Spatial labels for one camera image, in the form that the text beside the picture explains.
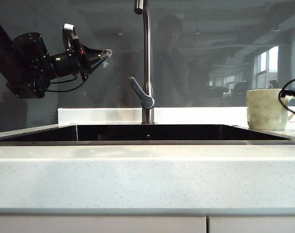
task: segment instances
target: black cable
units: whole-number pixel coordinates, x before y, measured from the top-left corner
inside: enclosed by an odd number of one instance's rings
[[[293,79],[293,80],[287,82],[287,83],[283,86],[283,88],[281,89],[281,91],[279,91],[279,94],[278,94],[278,100],[279,100],[279,102],[281,103],[281,105],[282,105],[286,110],[288,110],[288,111],[290,111],[291,113],[294,113],[294,114],[295,114],[295,111],[289,109],[289,108],[288,108],[288,107],[287,107],[287,106],[281,101],[281,95],[282,95],[282,92],[284,91],[284,89],[285,89],[289,84],[291,84],[291,83],[293,83],[293,82],[295,82],[295,79]]]
[[[77,75],[76,74],[73,74],[73,76],[74,76],[73,79],[69,79],[69,80],[65,80],[65,81],[60,81],[60,82],[53,82],[53,83],[50,83],[50,84],[69,83],[69,82],[75,81],[77,79]]]
[[[65,91],[53,91],[53,90],[47,90],[49,92],[70,92],[70,91],[73,91],[73,90],[76,90],[78,87],[81,87],[86,81],[87,81],[88,78],[86,78],[79,86],[73,88],[73,89],[70,89],[70,90],[65,90]]]

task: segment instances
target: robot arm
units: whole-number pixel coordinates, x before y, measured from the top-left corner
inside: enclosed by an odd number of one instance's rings
[[[23,99],[45,96],[50,80],[80,73],[85,81],[112,55],[111,50],[90,49],[80,43],[74,25],[63,29],[65,52],[50,56],[39,33],[26,33],[13,41],[0,25],[0,73],[7,87]]]

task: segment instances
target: sink rim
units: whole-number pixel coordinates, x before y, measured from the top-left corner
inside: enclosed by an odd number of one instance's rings
[[[15,136],[24,136],[32,133],[40,133],[65,127],[77,127],[82,124],[72,124],[56,126],[53,128],[31,131],[26,133],[17,133],[0,137],[0,140]],[[140,124],[92,124],[89,126],[106,125],[140,125]],[[156,124],[156,125],[207,125],[207,124]],[[230,126],[238,129],[264,133],[277,136],[283,139],[279,140],[123,140],[123,141],[0,141],[0,146],[103,146],[103,145],[295,145],[295,137],[280,133],[273,133],[264,130],[254,130],[246,127],[228,124],[209,124],[216,126]]]

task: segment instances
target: mug handle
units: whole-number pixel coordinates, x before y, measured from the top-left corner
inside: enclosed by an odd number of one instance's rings
[[[290,100],[295,99],[295,96],[289,96],[289,102]],[[295,113],[292,113],[291,115],[288,116],[288,121],[290,121],[293,117],[295,116]]]

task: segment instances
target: faucet spout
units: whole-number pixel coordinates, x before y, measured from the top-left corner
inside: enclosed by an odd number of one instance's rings
[[[152,86],[152,40],[151,40],[151,19],[147,0],[135,0],[134,12],[138,15],[143,14],[144,24],[144,86],[146,95],[154,97]],[[154,124],[154,108],[142,108],[142,124]]]

